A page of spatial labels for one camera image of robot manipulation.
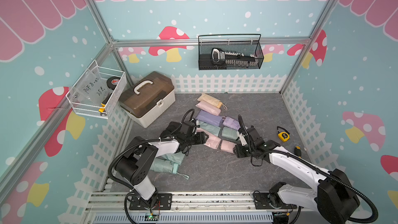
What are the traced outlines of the pink sleeved umbrella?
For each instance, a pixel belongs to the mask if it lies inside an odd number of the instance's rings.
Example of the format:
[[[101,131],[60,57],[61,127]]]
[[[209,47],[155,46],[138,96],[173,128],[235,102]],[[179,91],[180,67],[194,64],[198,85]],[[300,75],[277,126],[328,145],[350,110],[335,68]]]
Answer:
[[[236,146],[236,144],[233,142],[230,142],[227,140],[222,140],[220,149],[221,149],[221,151],[225,151],[225,152],[234,154],[235,146]]]
[[[204,101],[199,101],[196,107],[215,116],[219,116],[221,114],[221,109]]]

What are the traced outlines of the mint green sleeve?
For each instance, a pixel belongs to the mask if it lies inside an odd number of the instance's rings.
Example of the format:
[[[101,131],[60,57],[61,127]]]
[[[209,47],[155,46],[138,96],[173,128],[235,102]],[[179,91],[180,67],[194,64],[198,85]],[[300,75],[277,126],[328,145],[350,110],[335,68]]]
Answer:
[[[182,152],[168,153],[168,154],[162,155],[161,158],[171,161],[173,163],[176,163],[180,166],[185,158],[185,154],[183,154]]]
[[[220,127],[211,125],[209,123],[202,122],[202,121],[199,121],[198,123],[199,123],[199,126],[201,129],[207,131],[208,133],[211,133],[214,136],[218,136],[221,131]]]

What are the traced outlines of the pink sleeved umbrella front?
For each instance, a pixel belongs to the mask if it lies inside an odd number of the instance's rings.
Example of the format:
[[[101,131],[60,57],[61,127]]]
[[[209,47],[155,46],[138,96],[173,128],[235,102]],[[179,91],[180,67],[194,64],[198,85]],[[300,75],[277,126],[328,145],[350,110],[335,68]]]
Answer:
[[[222,140],[220,149],[221,149],[221,151],[225,151],[225,152],[234,154],[235,146],[236,146],[236,144],[233,142],[230,142],[227,140]]]

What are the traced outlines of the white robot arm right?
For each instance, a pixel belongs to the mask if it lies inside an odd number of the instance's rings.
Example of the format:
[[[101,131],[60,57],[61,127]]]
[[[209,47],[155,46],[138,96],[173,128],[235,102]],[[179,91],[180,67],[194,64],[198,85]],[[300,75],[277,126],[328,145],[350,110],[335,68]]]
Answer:
[[[347,175],[339,170],[320,168],[296,153],[291,153],[273,140],[264,140],[255,129],[247,128],[238,116],[240,144],[234,148],[239,158],[249,157],[280,167],[294,175],[308,187],[300,188],[285,182],[276,183],[266,194],[265,202],[273,209],[292,206],[298,213],[302,209],[318,212],[330,224],[347,221],[370,224],[378,217],[376,205],[362,192],[355,189]]]

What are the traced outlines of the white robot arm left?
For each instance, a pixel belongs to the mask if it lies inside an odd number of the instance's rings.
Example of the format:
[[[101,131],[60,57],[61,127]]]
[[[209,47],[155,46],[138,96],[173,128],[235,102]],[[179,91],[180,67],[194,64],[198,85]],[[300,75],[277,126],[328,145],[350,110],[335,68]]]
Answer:
[[[126,200],[136,197],[140,206],[153,209],[160,205],[158,190],[148,177],[155,158],[168,154],[182,153],[185,156],[194,145],[204,145],[209,136],[198,132],[194,109],[188,110],[180,122],[170,122],[160,137],[145,140],[140,136],[133,139],[128,147],[110,163],[107,174],[113,181],[126,186],[130,195]]]

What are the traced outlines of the lilac sleeved umbrella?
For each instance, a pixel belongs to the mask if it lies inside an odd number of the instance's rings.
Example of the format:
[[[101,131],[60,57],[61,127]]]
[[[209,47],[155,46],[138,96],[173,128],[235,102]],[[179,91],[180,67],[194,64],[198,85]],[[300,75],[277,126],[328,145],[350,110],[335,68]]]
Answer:
[[[235,120],[231,117],[226,117],[222,123],[224,127],[228,127],[238,131],[240,129],[240,124],[238,120]]]

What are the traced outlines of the pink sleeve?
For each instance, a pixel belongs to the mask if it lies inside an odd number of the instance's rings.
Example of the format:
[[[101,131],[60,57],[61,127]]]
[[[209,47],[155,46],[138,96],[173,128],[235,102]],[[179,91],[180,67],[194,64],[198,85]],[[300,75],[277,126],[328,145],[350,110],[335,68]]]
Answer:
[[[218,149],[219,145],[221,144],[221,138],[211,134],[210,132],[208,132],[202,128],[197,129],[197,133],[199,133],[199,132],[203,132],[208,136],[208,139],[207,139],[206,143],[204,144],[205,146],[215,149],[215,150]]]

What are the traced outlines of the lilac sleeve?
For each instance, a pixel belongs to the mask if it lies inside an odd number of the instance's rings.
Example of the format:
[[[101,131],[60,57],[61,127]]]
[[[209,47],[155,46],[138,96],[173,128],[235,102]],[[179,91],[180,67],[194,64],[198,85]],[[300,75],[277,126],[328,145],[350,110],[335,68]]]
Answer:
[[[224,121],[224,117],[216,116],[216,115],[210,114],[204,110],[201,110],[198,113],[196,120],[208,123],[208,124],[216,126],[216,127],[220,127]]]

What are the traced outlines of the mint green sleeved umbrella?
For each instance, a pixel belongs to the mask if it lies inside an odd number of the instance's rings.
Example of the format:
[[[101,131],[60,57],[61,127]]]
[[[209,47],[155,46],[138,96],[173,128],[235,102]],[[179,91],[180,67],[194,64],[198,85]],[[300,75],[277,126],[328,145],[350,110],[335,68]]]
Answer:
[[[228,140],[237,141],[239,140],[239,132],[229,127],[223,127],[221,130],[221,136]]]

